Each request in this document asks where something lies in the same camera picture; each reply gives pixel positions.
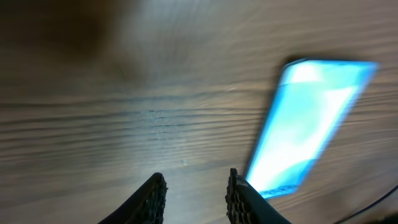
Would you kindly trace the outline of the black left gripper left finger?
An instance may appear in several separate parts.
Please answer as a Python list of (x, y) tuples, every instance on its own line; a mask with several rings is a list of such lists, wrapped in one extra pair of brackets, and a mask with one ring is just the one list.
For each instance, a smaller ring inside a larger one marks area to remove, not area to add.
[(163, 224), (166, 193), (164, 176), (156, 172), (99, 224)]

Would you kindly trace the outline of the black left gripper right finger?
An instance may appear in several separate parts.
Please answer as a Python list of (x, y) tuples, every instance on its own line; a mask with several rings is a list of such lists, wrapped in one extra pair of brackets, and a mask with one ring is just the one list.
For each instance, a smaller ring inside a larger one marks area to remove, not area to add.
[(225, 200), (232, 224), (291, 224), (235, 168), (230, 169)]

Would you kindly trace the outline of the blue Galaxy smartphone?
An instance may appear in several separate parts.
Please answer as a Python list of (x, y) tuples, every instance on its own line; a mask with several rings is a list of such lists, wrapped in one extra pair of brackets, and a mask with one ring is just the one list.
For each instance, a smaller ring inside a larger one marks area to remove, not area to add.
[(377, 62), (316, 58), (283, 66), (246, 181), (263, 198), (297, 191), (377, 69)]

